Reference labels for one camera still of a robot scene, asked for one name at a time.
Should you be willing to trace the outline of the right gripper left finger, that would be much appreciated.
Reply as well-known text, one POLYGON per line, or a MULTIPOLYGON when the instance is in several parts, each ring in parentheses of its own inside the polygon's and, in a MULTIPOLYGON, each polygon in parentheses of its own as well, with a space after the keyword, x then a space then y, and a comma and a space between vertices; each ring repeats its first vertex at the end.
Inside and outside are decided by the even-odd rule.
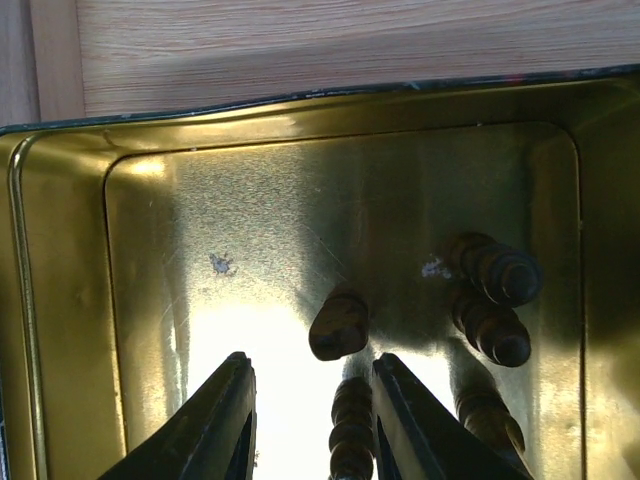
POLYGON ((103 479, 251 479, 256 453, 256 376, 230 354, 151 437, 103 479))

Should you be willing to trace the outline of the gold tin lid tray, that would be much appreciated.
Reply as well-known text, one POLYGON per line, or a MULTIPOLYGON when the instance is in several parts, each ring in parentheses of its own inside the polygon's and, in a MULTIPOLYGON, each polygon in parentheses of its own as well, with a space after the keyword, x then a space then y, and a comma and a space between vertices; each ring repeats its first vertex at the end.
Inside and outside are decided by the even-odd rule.
POLYGON ((637 478, 638 67, 2 129, 3 478, 103 479, 234 352, 256 376, 251 479, 331 479, 335 392, 372 389, 384 353, 458 422, 460 390, 494 387, 526 450, 489 448, 524 479, 637 478), (475 288, 445 247, 467 231, 542 268, 509 307, 520 367, 452 323, 475 288), (309 328, 342 284, 368 344, 320 361, 309 328))

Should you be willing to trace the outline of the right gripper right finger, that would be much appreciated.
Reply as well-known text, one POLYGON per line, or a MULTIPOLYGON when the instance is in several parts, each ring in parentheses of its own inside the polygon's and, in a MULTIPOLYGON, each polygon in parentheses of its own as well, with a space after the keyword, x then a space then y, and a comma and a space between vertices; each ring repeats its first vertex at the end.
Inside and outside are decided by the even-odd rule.
POLYGON ((466 430, 394 354, 373 362, 373 431, 380 479, 524 479, 466 430))

